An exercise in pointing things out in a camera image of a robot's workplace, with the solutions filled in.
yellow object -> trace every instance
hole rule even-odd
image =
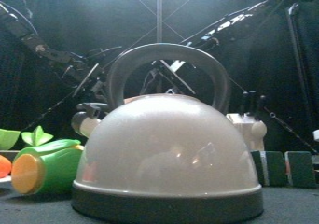
[[[11,166],[11,185],[22,194],[33,193],[41,186],[44,165],[30,154],[23,154]]]

metal pole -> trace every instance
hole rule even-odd
[[[298,75],[298,82],[302,92],[302,101],[304,101],[304,109],[305,109],[305,116],[306,122],[309,124],[309,128],[314,129],[314,112],[313,112],[313,105],[312,105],[312,90],[309,87],[309,74],[308,68],[304,64],[304,53],[301,50],[300,39],[297,34],[297,24],[296,24],[296,16],[297,16],[297,4],[293,4],[288,10],[288,25],[290,31],[290,42],[293,48],[293,57],[296,61],[296,68],[297,68],[297,75]]]
[[[157,43],[162,40],[162,0],[157,0]]]

green toy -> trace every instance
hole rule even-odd
[[[78,140],[61,139],[25,147],[15,155],[10,183],[21,194],[70,192],[84,147]]]
[[[18,138],[19,131],[0,129],[0,150],[9,150]]]
[[[41,126],[37,126],[31,132],[22,132],[21,136],[29,146],[39,146],[53,138],[53,135],[44,133]]]

table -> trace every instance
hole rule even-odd
[[[319,223],[319,189],[265,187],[262,199],[264,213],[241,223]],[[13,190],[9,181],[0,182],[0,223],[106,223],[77,213],[70,200],[70,194],[21,195]]]

black backdrop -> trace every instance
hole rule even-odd
[[[39,37],[57,50],[85,54],[96,48],[133,48],[157,42],[157,0],[1,0],[29,19]],[[161,0],[162,42],[180,40],[212,22],[262,0]],[[244,90],[268,97],[266,107],[305,141],[314,146],[310,132],[317,120],[317,1],[302,2],[296,18],[308,72],[310,112],[298,80],[293,58],[286,11],[272,14],[256,35],[222,46],[213,55]],[[1,106],[0,128],[23,129],[70,92],[46,68],[46,63],[19,46],[0,29]],[[229,112],[237,112],[241,89],[233,86]],[[57,138],[76,137],[69,127],[74,105],[68,99],[37,123]],[[269,118],[266,150],[308,150],[294,135]]]

